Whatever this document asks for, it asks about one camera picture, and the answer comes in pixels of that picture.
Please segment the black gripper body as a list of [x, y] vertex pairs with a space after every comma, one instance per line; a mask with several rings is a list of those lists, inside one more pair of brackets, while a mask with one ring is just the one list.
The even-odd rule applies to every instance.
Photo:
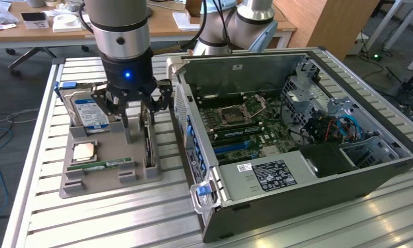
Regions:
[[115, 59], [102, 53], [108, 79], [108, 91], [126, 101], [148, 98], [158, 87], [152, 69], [152, 51], [132, 59]]

